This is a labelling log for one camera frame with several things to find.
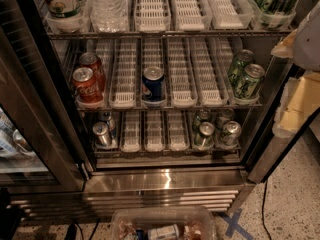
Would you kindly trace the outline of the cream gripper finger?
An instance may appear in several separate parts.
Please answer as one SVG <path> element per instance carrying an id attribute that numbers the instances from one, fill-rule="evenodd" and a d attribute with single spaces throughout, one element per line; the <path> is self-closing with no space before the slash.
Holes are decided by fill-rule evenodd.
<path id="1" fill-rule="evenodd" d="M 278 58 L 292 58 L 296 34 L 297 30 L 293 30 L 271 50 L 271 54 Z"/>
<path id="2" fill-rule="evenodd" d="M 307 71 L 285 84 L 276 110 L 273 134 L 289 138 L 298 132 L 309 116 L 320 107 L 320 73 Z"/>

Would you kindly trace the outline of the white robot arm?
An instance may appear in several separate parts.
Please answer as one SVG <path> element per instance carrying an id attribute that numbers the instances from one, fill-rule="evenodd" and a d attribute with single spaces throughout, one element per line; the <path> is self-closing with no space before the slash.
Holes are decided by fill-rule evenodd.
<path id="1" fill-rule="evenodd" d="M 305 70 L 301 77 L 289 78 L 285 84 L 272 128 L 276 137 L 290 138 L 320 107 L 320 2 L 271 54 L 292 59 Z"/>

